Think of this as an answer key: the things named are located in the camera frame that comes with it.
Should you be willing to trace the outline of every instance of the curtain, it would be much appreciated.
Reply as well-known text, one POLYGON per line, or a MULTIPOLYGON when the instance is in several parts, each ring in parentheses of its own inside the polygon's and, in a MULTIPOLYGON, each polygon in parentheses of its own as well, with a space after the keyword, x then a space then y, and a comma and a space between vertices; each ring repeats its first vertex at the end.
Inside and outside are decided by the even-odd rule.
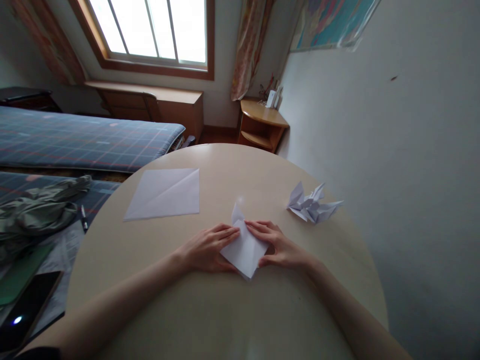
POLYGON ((47 67, 60 84, 83 85, 85 74, 45 0, 10 0, 14 16, 27 28, 47 67))
POLYGON ((257 73, 270 13, 275 0, 243 0, 230 98, 241 100, 257 73))

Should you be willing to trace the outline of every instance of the poster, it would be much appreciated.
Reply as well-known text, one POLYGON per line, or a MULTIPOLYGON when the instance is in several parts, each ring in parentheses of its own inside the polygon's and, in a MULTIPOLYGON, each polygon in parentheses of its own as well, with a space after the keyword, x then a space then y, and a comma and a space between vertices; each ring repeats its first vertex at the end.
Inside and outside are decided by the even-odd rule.
POLYGON ((380 0, 305 0, 290 51, 354 46, 380 0))

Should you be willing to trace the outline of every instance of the clothing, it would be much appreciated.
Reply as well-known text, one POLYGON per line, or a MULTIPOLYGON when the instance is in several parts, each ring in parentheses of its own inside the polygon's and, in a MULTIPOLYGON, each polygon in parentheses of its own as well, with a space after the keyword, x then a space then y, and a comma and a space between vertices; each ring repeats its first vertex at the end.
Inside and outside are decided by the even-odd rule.
POLYGON ((35 347, 21 353, 13 360, 61 360, 60 349, 56 347, 35 347))
POLYGON ((15 258, 32 237, 53 234, 77 215, 77 205, 67 200, 86 193, 92 177, 66 179, 25 191, 21 197, 0 204, 0 265, 15 258))

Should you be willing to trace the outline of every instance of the window frame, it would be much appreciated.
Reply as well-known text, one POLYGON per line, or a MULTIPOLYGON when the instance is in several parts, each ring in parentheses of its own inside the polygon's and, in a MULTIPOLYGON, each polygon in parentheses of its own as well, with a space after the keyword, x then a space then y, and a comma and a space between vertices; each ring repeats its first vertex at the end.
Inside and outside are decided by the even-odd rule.
POLYGON ((179 64, 177 64, 175 59, 169 60, 132 54, 112 54, 105 41, 103 32, 98 28, 96 17, 91 13, 88 0, 69 0, 69 2, 98 63, 103 69, 210 81, 215 79, 215 0, 205 0, 206 69, 204 66, 199 66, 199 63, 192 61, 179 60, 179 64), (139 61, 148 60, 149 63, 134 62, 132 59, 138 59, 139 61))

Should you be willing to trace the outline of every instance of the hand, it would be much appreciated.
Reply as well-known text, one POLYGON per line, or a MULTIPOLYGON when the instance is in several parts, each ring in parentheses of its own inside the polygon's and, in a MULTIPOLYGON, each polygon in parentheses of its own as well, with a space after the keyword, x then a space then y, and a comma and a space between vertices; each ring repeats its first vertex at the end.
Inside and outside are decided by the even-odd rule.
POLYGON ((209 273, 236 272, 237 269, 220 254, 220 250, 240 235, 238 227, 220 223, 198 232, 175 253, 182 258, 187 270, 209 273))
POLYGON ((273 254, 263 256, 258 267, 277 265, 284 268, 303 268, 315 261, 315 258, 300 246, 288 239, 280 228, 271 221, 245 220, 246 227, 257 239, 270 243, 273 254))

